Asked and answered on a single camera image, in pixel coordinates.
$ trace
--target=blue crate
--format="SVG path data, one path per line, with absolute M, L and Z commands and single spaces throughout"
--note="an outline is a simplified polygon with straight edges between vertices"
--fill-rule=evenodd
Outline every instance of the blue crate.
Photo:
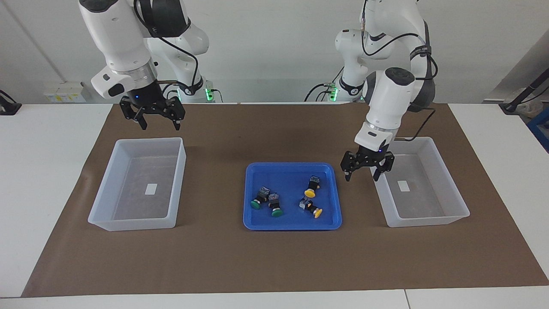
M 547 132 L 549 129 L 549 108 L 546 108 L 543 112 L 537 115 L 528 123 L 528 129 L 532 131 L 532 134 L 537 138 L 540 144 L 545 148 L 545 151 L 549 152 L 549 136 Z
M 320 177 L 320 189 L 313 198 L 322 208 L 317 219 L 299 207 L 309 178 Z M 267 203 L 261 209 L 250 205 L 259 189 L 265 186 L 280 195 L 284 215 L 272 217 Z M 253 163 L 246 169 L 244 190 L 244 225 L 250 230 L 335 230 L 341 226 L 341 208 L 334 169 L 328 163 Z

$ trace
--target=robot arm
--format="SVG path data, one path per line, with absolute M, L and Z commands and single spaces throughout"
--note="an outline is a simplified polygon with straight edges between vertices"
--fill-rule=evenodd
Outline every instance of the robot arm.
M 206 33 L 193 23 L 179 37 L 166 38 L 173 45 L 188 51 L 194 56 L 208 51 L 210 41 Z M 147 45 L 150 52 L 164 60 L 175 72 L 179 85 L 178 93 L 182 103 L 212 101 L 209 90 L 213 88 L 211 81 L 205 80 L 196 68 L 193 58 L 172 48 L 158 38 L 148 38 Z
M 355 137 L 358 151 L 347 151 L 341 162 L 347 181 L 361 167 L 377 167 L 376 181 L 390 171 L 394 156 L 388 148 L 402 116 L 406 111 L 419 112 L 428 107 L 435 96 L 429 31 L 416 0 L 367 0 L 363 16 L 365 31 L 343 30 L 336 39 L 336 47 L 345 60 L 338 101 L 355 101 L 362 95 L 370 105 Z M 389 58 L 391 43 L 396 40 L 410 51 L 412 71 L 389 68 L 367 75 L 363 59 Z
M 161 40 L 171 40 L 179 48 L 189 48 L 197 54 L 208 50 L 208 37 L 195 27 L 187 16 L 182 0 L 79 0 L 80 12 L 94 42 L 104 54 L 107 66 L 92 78 L 93 87 L 105 98 L 124 92 L 120 106 L 127 119 L 132 119 L 144 130 L 144 114 L 160 114 L 173 121 L 178 130 L 185 111 L 179 98 L 164 98 L 157 80 L 155 63 L 149 48 L 165 59 L 176 71 L 176 81 L 184 96 L 202 95 L 204 80 L 195 65 L 189 67 L 190 56 L 179 51 L 167 51 Z

